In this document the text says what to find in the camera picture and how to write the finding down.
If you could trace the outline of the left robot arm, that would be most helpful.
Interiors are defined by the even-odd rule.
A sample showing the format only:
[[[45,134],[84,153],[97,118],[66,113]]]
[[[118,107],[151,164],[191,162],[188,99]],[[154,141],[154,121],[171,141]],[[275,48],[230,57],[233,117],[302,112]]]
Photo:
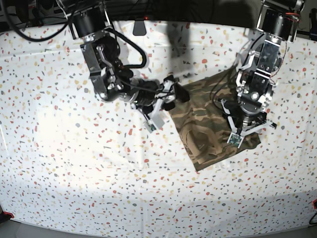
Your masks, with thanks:
[[[256,30],[261,35],[252,43],[235,79],[237,99],[222,99],[221,104],[231,128],[228,143],[239,144],[253,133],[277,125],[267,119],[266,110],[273,98],[272,80],[280,69],[282,42],[294,42],[304,8],[303,0],[264,0]]]

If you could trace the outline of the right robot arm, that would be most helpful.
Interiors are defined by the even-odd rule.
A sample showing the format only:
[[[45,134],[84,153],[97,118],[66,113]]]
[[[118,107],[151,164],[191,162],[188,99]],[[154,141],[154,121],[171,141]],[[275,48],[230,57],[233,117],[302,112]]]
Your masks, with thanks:
[[[132,109],[144,116],[146,129],[153,132],[164,125],[161,110],[174,109],[175,101],[186,103],[190,100],[188,91],[172,75],[162,83],[134,77],[133,69],[146,66],[146,54],[114,29],[103,0],[59,0],[57,4],[69,21],[73,39],[83,40],[80,48],[89,68],[89,78],[95,93],[103,101],[121,99],[129,103]],[[141,55],[140,64],[122,63],[118,39],[128,43]]]

